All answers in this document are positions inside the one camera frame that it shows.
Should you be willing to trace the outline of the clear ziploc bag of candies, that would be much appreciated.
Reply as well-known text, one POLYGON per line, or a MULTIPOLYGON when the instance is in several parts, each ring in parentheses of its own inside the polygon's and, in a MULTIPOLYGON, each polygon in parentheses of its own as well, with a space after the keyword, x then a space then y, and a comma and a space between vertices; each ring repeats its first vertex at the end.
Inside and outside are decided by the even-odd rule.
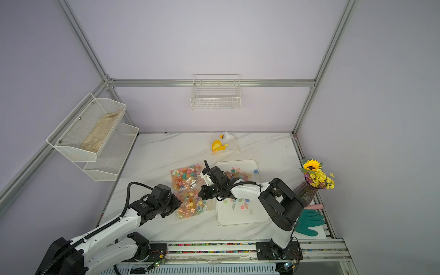
POLYGON ((220 137, 212 143, 213 155, 226 152, 240 152, 237 138, 229 132, 223 132, 220 137))

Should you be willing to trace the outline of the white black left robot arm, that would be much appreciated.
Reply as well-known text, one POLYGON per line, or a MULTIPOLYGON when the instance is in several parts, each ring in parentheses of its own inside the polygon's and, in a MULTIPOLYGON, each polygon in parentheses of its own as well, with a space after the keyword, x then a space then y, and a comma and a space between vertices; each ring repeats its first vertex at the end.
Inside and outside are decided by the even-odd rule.
POLYGON ((165 218, 181 206, 163 184, 136 201, 126 202, 120 215, 96 229, 67 240, 55 240, 43 257, 38 275, 97 275, 126 260, 145 261, 152 254, 149 240, 137 229, 156 216, 165 218))

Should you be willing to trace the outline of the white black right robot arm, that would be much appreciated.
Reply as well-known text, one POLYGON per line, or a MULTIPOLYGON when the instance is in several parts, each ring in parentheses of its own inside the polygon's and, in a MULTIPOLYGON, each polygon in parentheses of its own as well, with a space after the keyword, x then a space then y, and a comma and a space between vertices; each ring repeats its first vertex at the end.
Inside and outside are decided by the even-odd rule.
POLYGON ((220 168, 210 167, 207 162, 201 172, 201 178, 205 184, 201 186, 198 197, 205 201, 248 199, 260 203, 270 220, 277 226, 270 241, 260 244, 269 248, 266 258, 285 260, 295 257, 296 260, 300 260, 299 250, 294 250, 292 234, 305 202, 282 180, 275 178, 270 182, 258 183, 229 178, 220 168))

